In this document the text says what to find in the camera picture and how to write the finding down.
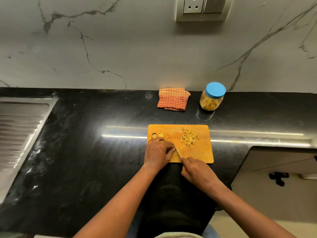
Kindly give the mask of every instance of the yellow food piece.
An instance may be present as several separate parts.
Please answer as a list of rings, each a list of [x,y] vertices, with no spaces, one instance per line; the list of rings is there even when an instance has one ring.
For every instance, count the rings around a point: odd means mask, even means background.
[[[191,144],[194,144],[196,142],[196,137],[198,137],[198,133],[195,133],[191,129],[182,128],[184,135],[180,135],[181,139],[180,141],[183,142],[189,147]]]
[[[220,99],[212,99],[206,95],[205,91],[203,91],[203,93],[201,94],[199,103],[200,103],[200,106],[204,110],[213,111],[219,106],[219,104],[221,103],[223,99],[224,97]]]

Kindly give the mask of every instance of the yellow food in jar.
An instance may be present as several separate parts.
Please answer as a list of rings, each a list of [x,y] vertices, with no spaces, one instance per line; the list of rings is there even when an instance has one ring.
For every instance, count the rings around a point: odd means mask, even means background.
[[[204,110],[213,111],[219,106],[223,99],[224,97],[221,97],[219,99],[212,99],[206,95],[205,91],[203,91],[199,103]]]

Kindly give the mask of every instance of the person's right arm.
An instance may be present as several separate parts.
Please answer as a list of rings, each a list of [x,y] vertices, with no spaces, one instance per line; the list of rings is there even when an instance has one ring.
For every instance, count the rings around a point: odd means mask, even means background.
[[[206,163],[192,157],[181,161],[182,176],[216,201],[250,238],[296,238],[229,190]]]

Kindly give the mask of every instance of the sink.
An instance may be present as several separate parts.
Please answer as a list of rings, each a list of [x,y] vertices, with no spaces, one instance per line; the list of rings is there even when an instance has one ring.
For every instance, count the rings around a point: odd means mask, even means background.
[[[0,98],[0,204],[57,100]]]

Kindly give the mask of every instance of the wall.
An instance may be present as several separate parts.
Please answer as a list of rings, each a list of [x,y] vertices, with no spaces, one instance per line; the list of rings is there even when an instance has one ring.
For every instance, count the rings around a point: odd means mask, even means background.
[[[0,86],[317,91],[317,0],[233,0],[175,22],[176,0],[0,0]]]

